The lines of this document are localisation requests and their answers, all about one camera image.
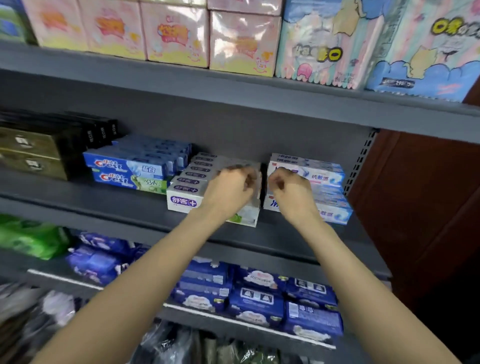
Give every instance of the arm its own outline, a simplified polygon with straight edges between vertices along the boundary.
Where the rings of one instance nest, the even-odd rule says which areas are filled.
[[[360,342],[376,363],[460,363],[322,220],[308,180],[279,168],[268,182],[280,211],[312,248]]]
[[[126,363],[193,256],[250,200],[255,178],[251,168],[221,171],[202,204],[82,308],[33,363]]]

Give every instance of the right hand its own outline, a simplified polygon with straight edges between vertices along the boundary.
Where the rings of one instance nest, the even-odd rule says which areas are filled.
[[[268,177],[268,185],[280,212],[295,228],[299,229],[313,220],[323,221],[306,178],[280,167]]]

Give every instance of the gray metal shelf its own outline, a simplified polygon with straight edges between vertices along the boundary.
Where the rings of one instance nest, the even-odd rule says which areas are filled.
[[[65,182],[0,169],[0,213],[155,244],[185,214],[169,211],[164,196],[93,182]],[[360,222],[336,227],[353,253],[381,279],[391,276]],[[225,223],[199,255],[285,276],[328,283],[313,251],[283,216],[261,210],[256,228]]]
[[[0,69],[480,143],[459,103],[0,42]]]
[[[92,298],[103,287],[76,275],[62,257],[49,261],[0,249],[0,278],[24,282],[76,297]],[[351,332],[346,332],[332,347],[270,328],[244,323],[226,316],[197,311],[172,301],[164,303],[158,317],[193,328],[214,332],[219,337],[235,338],[256,345],[279,348],[328,363],[366,363],[367,355]]]

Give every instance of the purple logo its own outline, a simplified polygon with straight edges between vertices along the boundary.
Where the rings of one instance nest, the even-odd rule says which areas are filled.
[[[180,205],[190,206],[190,207],[197,207],[197,202],[195,200],[190,200],[190,199],[185,198],[185,197],[172,196],[170,198],[170,200],[174,204],[180,204]]]
[[[185,183],[191,183],[191,184],[199,184],[200,183],[200,181],[198,181],[198,180],[191,180],[190,178],[183,178],[183,177],[177,178],[177,181],[185,182]]]
[[[201,172],[210,172],[211,169],[209,168],[202,168],[202,167],[196,167],[196,166],[191,166],[190,167],[191,170],[199,170]]]
[[[200,174],[195,172],[185,172],[185,174],[187,176],[198,177],[198,178],[205,178],[207,176],[206,174]]]
[[[177,184],[176,186],[173,186],[173,188],[179,191],[186,191],[186,192],[192,192],[192,193],[198,192],[198,188],[180,186],[179,184]]]
[[[199,166],[207,166],[207,167],[212,167],[213,166],[212,163],[205,163],[205,162],[199,162],[199,161],[195,161],[194,163],[198,164]]]
[[[195,157],[195,159],[206,160],[207,162],[213,162],[213,159],[211,158]]]

